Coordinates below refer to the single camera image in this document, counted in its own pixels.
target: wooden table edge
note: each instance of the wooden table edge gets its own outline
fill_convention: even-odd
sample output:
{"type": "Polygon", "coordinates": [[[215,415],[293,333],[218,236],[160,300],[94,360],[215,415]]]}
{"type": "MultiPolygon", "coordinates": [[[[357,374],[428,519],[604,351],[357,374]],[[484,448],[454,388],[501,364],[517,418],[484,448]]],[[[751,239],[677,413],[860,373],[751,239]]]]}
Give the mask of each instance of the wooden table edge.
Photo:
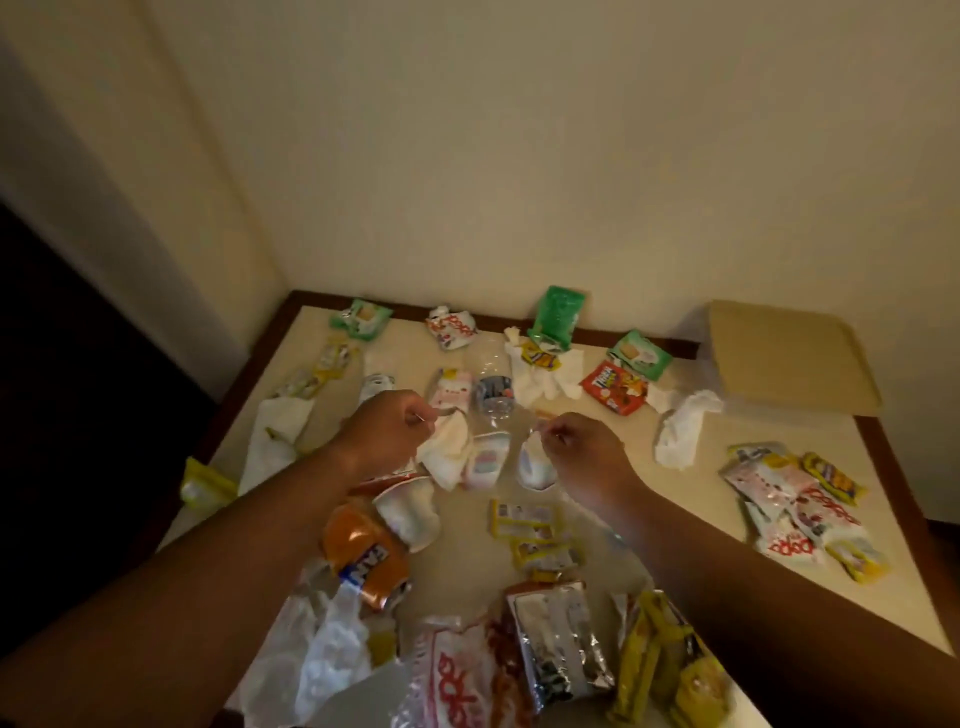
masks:
{"type": "MultiPolygon", "coordinates": [[[[339,310],[349,307],[352,300],[353,298],[350,296],[315,293],[313,291],[291,291],[253,346],[250,359],[225,394],[206,429],[204,437],[194,450],[194,457],[204,463],[208,463],[213,457],[213,454],[227,436],[233,421],[246,403],[256,382],[263,376],[274,353],[283,342],[290,326],[297,319],[303,307],[313,306],[339,310]]],[[[374,301],[374,303],[389,306],[394,310],[394,318],[406,321],[422,321],[429,312],[429,309],[424,306],[406,303],[380,301],[374,301]]],[[[516,326],[521,332],[525,332],[533,324],[531,319],[508,319],[482,314],[473,314],[473,317],[478,327],[490,331],[501,331],[506,327],[516,326]]],[[[622,335],[623,332],[620,331],[578,328],[573,340],[578,344],[611,347],[622,335]]],[[[651,337],[651,340],[681,359],[696,358],[699,347],[697,342],[684,339],[651,337]]],[[[937,553],[936,546],[927,529],[924,514],[913,498],[910,487],[907,485],[906,476],[897,462],[897,457],[887,440],[879,418],[856,416],[854,419],[864,445],[874,463],[880,485],[890,501],[890,507],[894,512],[897,523],[900,525],[900,530],[903,532],[903,537],[910,548],[914,562],[917,564],[917,570],[920,572],[930,594],[930,600],[937,617],[954,654],[960,655],[960,591],[958,591],[947,567],[937,553]]],[[[156,547],[170,527],[170,523],[179,512],[180,506],[178,486],[178,488],[171,489],[171,493],[164,494],[158,501],[147,525],[141,530],[128,553],[127,569],[146,560],[156,551],[156,547]]]]}

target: cardboard box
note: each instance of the cardboard box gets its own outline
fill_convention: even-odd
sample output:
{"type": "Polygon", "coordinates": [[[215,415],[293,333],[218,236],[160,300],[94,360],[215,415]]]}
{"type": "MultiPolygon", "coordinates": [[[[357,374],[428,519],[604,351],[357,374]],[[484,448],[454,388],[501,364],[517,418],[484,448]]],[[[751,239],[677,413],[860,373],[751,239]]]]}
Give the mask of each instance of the cardboard box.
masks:
{"type": "Polygon", "coordinates": [[[875,416],[881,399],[852,329],[836,316],[714,301],[709,342],[722,397],[875,416]]]}

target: dark door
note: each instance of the dark door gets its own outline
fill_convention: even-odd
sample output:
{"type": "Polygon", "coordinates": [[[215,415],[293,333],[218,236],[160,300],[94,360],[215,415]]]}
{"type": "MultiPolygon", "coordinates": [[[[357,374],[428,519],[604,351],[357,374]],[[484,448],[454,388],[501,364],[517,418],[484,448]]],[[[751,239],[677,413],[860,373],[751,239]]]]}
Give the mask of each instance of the dark door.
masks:
{"type": "Polygon", "coordinates": [[[213,408],[0,206],[0,655],[136,558],[213,408]]]}

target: white tabletop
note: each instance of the white tabletop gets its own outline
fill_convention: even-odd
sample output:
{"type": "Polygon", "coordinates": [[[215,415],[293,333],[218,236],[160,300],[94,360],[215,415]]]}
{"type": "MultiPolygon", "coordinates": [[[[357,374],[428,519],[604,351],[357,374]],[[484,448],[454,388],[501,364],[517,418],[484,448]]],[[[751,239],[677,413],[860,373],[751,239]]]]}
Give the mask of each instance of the white tabletop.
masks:
{"type": "MultiPolygon", "coordinates": [[[[214,455],[211,465],[217,470],[239,479],[257,405],[286,376],[317,358],[329,332],[330,313],[314,307],[304,307],[300,311],[214,455]]],[[[375,345],[392,353],[396,386],[419,392],[424,391],[437,368],[460,366],[464,356],[463,350],[443,352],[425,325],[412,321],[392,321],[375,345]]],[[[599,347],[577,348],[585,352],[585,373],[591,371],[605,353],[599,347]]],[[[664,374],[661,384],[692,389],[697,384],[697,375],[695,362],[676,360],[664,374]]],[[[331,381],[325,386],[300,437],[301,447],[312,449],[333,435],[342,418],[356,406],[360,378],[361,366],[357,361],[350,365],[344,379],[331,381]]],[[[667,470],[653,460],[653,443],[660,417],[649,406],[641,407],[628,417],[619,417],[588,395],[579,400],[542,400],[537,406],[558,414],[569,410],[583,412],[606,422],[626,444],[632,464],[647,484],[738,541],[748,539],[748,526],[736,492],[717,475],[727,461],[726,446],[780,440],[796,452],[814,450],[820,453],[869,489],[856,515],[870,531],[875,545],[887,555],[892,572],[866,586],[852,581],[831,559],[819,568],[797,568],[797,572],[950,652],[947,636],[852,417],[801,412],[708,414],[695,465],[678,472],[667,470]]],[[[508,462],[505,473],[512,473],[512,465],[513,460],[508,462]]],[[[414,589],[398,608],[401,629],[427,615],[474,616],[494,602],[504,588],[519,581],[521,574],[511,564],[509,549],[487,532],[490,497],[498,495],[519,502],[543,501],[556,497],[557,489],[547,494],[532,494],[519,488],[516,480],[505,474],[501,476],[495,494],[436,490],[435,502],[444,532],[435,544],[411,557],[414,589]]],[[[201,517],[202,514],[183,509],[171,525],[164,544],[192,527],[201,517]]],[[[587,544],[588,562],[583,574],[588,583],[590,610],[601,644],[612,655],[616,617],[609,593],[643,586],[646,572],[632,553],[617,546],[596,526],[579,521],[576,529],[587,544]]],[[[756,587],[763,589],[764,585],[757,584],[756,587]]],[[[351,710],[361,710],[360,703],[364,700],[359,697],[359,702],[354,703],[357,696],[376,694],[379,705],[371,706],[370,701],[366,701],[362,707],[366,711],[363,715],[382,716],[386,725],[386,713],[391,701],[396,699],[393,693],[402,692],[402,674],[395,676],[393,683],[392,690],[383,685],[374,689],[368,681],[345,693],[346,700],[331,701],[330,708],[334,713],[348,705],[354,706],[351,710]]],[[[551,725],[568,722],[572,725],[575,721],[582,724],[584,715],[599,719],[602,706],[566,708],[561,713],[551,714],[549,722],[551,725]]]]}

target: hand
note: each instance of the hand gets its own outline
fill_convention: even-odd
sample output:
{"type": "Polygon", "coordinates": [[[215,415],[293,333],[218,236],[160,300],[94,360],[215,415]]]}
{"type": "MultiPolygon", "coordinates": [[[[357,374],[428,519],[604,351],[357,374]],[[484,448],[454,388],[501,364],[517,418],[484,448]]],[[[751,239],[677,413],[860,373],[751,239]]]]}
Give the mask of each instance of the hand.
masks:
{"type": "Polygon", "coordinates": [[[561,485],[597,514],[643,487],[620,438],[602,422],[567,412],[550,420],[541,436],[561,485]]]}
{"type": "Polygon", "coordinates": [[[330,441],[351,477],[364,481],[395,471],[433,434],[437,411],[416,392],[381,392],[357,408],[330,441]]]}

